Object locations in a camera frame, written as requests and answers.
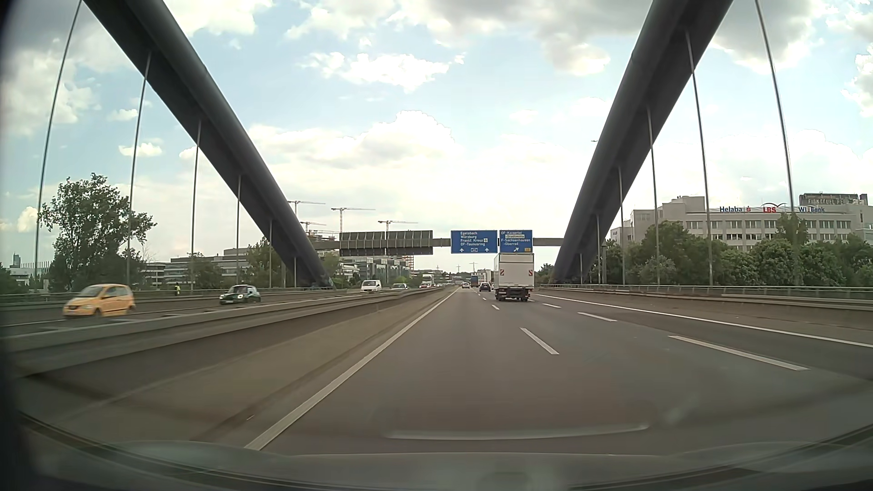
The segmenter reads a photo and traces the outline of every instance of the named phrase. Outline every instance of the windshield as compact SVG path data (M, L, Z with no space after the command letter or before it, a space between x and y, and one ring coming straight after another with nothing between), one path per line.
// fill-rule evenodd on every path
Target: windshield
M91 285L76 294L77 297L96 297L103 291L100 285Z
M0 371L42 472L867 467L873 2L14 4ZM860 456L738 468L819 442Z

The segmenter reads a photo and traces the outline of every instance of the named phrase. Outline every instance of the white truck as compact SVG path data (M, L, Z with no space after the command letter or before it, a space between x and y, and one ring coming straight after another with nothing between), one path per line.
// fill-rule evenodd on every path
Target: white truck
M501 252L494 258L494 297L527 301L533 291L533 253Z

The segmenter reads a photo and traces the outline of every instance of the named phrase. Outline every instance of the white van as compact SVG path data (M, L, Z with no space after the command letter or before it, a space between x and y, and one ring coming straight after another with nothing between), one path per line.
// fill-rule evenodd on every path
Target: white van
M382 290L382 280L364 280L361 283L362 292L379 292Z

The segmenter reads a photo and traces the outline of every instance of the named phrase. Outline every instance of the bridge railing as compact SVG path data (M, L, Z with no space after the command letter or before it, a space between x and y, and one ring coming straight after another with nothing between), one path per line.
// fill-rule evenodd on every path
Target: bridge railing
M809 299L873 301L873 287L710 287L706 285L540 285L545 288L559 288L581 291L699 295L708 297L760 296L796 297Z

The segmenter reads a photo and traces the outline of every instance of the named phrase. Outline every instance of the car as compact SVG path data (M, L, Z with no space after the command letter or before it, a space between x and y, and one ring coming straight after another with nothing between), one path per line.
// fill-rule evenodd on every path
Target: car
M382 280L364 280L361 283L361 291L364 293L381 292Z
M130 314L136 308L134 293L127 285L100 283L85 287L72 297L61 312L64 317L101 317Z
M234 285L218 297L218 303L229 305L234 303L260 303L261 293L252 285Z

